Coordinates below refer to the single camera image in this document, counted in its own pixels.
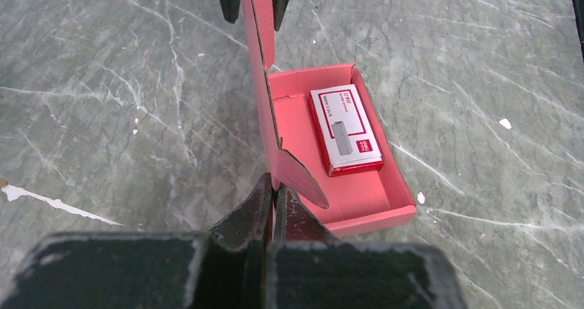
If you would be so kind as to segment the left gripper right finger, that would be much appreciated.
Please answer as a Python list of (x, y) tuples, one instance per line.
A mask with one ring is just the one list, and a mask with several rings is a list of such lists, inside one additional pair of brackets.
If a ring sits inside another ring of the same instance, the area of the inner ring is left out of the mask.
[(454, 266), (417, 243), (343, 242), (289, 187), (267, 249), (268, 308), (465, 308)]

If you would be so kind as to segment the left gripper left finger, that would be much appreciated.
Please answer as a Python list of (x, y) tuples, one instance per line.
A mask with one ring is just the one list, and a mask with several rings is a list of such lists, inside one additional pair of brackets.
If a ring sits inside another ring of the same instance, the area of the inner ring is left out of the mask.
[(208, 231), (64, 232), (25, 255), (2, 308), (261, 308), (271, 176)]

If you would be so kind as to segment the red paper box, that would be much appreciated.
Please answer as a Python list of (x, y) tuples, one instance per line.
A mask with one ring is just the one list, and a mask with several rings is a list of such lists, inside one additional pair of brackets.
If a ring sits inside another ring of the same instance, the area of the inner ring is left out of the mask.
[[(359, 70), (353, 64), (271, 72), (275, 58), (273, 0), (242, 0), (251, 73), (260, 131), (274, 187), (287, 185), (307, 209), (336, 236), (356, 235), (405, 224), (417, 212), (392, 155)], [(380, 166), (334, 167), (337, 147), (327, 149), (333, 132), (317, 118), (324, 103), (317, 90), (353, 85), (362, 102), (360, 114), (371, 125), (372, 138), (349, 136), (353, 153), (377, 146)]]

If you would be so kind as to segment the small red white box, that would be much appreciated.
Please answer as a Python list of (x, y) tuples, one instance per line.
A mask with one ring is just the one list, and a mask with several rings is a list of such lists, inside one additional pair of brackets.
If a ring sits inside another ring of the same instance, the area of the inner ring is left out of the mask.
[(382, 153), (354, 84), (310, 91), (309, 107), (327, 176), (383, 167)]

